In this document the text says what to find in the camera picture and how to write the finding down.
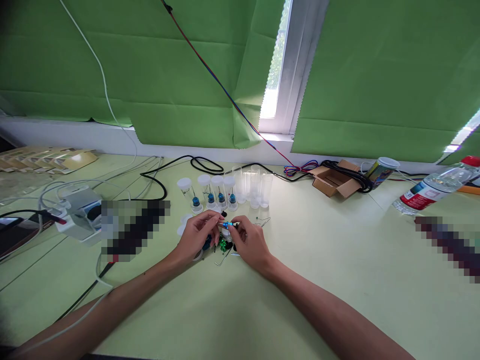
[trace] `smartphone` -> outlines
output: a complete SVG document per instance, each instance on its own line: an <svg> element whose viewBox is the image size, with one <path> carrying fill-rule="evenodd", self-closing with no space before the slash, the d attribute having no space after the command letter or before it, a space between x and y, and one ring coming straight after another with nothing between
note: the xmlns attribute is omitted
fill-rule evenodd
<svg viewBox="0 0 480 360"><path fill-rule="evenodd" d="M43 218L43 229L50 227L54 222ZM0 257L10 254L31 238L40 228L37 214L28 219L21 217L0 217Z"/></svg>

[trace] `red and blue wire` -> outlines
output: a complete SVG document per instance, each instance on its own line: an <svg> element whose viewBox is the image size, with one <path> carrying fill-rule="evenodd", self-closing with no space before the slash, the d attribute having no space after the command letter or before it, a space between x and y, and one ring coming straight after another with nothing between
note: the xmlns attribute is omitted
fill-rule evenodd
<svg viewBox="0 0 480 360"><path fill-rule="evenodd" d="M247 117L244 115L244 113L242 112L242 110L240 110L240 108L238 107L238 105L235 103L235 101L232 99L232 97L230 96L229 92L225 89L225 87L222 85L222 83L220 82L220 80L218 79L218 77L214 74L214 72L212 71L212 69L210 69L210 67L207 65L207 63L202 59L202 57L200 56L200 54L197 52L197 50L195 49L195 47L192 45L192 43L190 42L190 40L188 39L188 37L185 35L185 33L183 32L182 28L180 27L179 23L177 22L177 20L175 19L174 15L172 14L172 7L170 5L167 5L167 3L164 1L164 0L160 0L163 4L163 6L165 7L165 9L167 10L167 12L170 14L173 22L175 23L176 27L178 28L178 30L180 31L181 35L183 36L183 38L186 40L186 42L188 43L188 45L190 45L191 49L195 52L196 56L200 59L201 63L203 64L203 66L205 66L205 68L208 70L208 72L213 76L213 78L216 80L216 82L218 83L218 85L221 86L221 88L223 89L223 92L225 92L225 94L228 96L228 98L230 99L231 103L233 104L233 106L235 107L235 109L238 111L238 113L245 119L245 121L248 123L248 125L250 125L250 127L253 129L253 131L258 135L260 136L263 140L265 140L265 142L270 145L277 153L279 153L285 160L288 161L288 163L291 165L291 166L285 166L285 170L283 171L288 177L291 177L293 176L294 174L296 174L297 172L308 172L308 170L310 169L305 169L305 167L307 165L310 165L312 166L312 164L315 162L316 163L316 166L315 167L318 167L318 162L316 162L315 160L314 161L309 161L307 164L305 164L304 166L302 167L298 167L298 166L295 166L285 155L283 155L275 146L273 146L267 139L265 139L259 132L258 130L255 128L255 126L252 125L252 123L247 119Z"/></svg>

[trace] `metal can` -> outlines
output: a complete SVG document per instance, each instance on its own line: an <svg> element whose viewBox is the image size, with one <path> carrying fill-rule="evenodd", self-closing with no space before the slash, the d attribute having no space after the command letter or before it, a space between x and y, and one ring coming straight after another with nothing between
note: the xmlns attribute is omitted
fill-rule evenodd
<svg viewBox="0 0 480 360"><path fill-rule="evenodd" d="M376 189L383 183L391 173L398 169L400 163L389 157L379 157L377 161L366 172L365 176L369 178Z"/></svg>

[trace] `forearm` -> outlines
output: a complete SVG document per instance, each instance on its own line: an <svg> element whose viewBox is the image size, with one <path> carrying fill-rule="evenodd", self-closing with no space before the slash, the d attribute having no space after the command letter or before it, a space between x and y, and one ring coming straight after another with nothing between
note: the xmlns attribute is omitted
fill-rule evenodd
<svg viewBox="0 0 480 360"><path fill-rule="evenodd" d="M346 302L276 258L262 275L290 299L340 359L413 359Z"/></svg>
<svg viewBox="0 0 480 360"><path fill-rule="evenodd" d="M20 346L19 359L79 359L98 346L125 318L153 293L186 269L186 263L170 254L143 274L108 294L79 324L55 339L22 354L22 351L67 328L81 318L98 299L82 306Z"/></svg>

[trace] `white wall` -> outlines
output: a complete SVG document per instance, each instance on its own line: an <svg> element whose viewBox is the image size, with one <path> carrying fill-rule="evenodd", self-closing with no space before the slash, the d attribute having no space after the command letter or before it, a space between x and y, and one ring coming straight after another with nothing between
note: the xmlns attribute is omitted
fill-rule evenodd
<svg viewBox="0 0 480 360"><path fill-rule="evenodd" d="M164 156L178 158L183 155L202 156L213 161L232 163L261 163L264 165L288 165L266 142L248 149L218 149L186 146L145 145L139 142L133 127L125 129L135 141L139 156ZM0 135L12 144L20 146L69 146L77 149L95 149L104 154L134 155L135 148L127 139L124 130L117 126L97 122L73 122L37 120L0 116ZM319 156L292 153L293 140L290 135L263 134L281 153L295 165L301 166L309 160L321 162L325 159L339 160L334 156ZM362 158L345 159L360 165ZM441 166L401 161L401 169L409 173L432 173Z"/></svg>

